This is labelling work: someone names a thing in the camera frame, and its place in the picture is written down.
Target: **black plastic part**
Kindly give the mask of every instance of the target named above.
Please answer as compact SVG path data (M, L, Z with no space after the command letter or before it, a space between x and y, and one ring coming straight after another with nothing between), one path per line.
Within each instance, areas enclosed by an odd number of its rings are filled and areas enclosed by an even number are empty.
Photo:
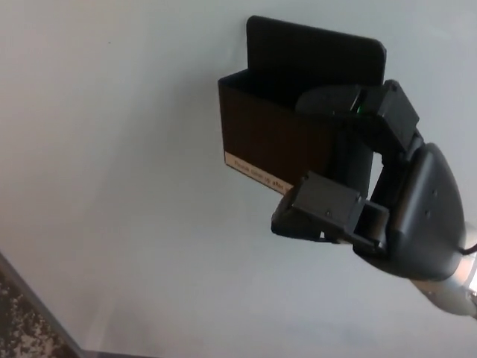
M355 246L380 270L412 280L444 280L461 260L465 224L461 196L440 149L417 149L391 210L385 260Z
M419 122L399 82L382 86L327 86L303 93L296 111L359 137L384 163L399 159L413 141Z
M316 242L345 240L376 254L385 249L388 219L386 208L365 200L358 191L310 172L285 195L271 230Z

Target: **black box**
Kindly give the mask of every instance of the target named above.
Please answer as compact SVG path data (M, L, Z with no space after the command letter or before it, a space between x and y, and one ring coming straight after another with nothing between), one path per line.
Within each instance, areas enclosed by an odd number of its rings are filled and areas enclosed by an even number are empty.
M253 16L247 53L248 68L218 82L225 163L282 194L313 171L367 196L373 152L294 106L315 87L382 84L382 44Z

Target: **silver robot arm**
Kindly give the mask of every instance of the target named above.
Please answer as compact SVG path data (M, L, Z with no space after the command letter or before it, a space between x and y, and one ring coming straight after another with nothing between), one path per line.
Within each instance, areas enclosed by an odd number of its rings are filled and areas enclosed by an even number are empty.
M465 248L477 245L477 230L466 223ZM477 253L463 255L451 277L442 281L412 283L437 308L453 315L469 315L477 319Z

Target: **white wall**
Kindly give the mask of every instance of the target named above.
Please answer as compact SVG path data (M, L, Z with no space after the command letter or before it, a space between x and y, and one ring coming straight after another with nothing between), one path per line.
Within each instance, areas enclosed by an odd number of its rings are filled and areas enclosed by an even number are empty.
M379 38L477 223L473 0L4 0L1 252L84 348L474 357L474 321L272 236L279 196L223 164L216 81L253 14Z

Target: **floor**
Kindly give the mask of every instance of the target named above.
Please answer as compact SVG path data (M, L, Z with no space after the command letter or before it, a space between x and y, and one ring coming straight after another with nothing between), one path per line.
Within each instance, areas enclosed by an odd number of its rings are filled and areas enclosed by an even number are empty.
M0 357L76 358L45 319L1 272Z

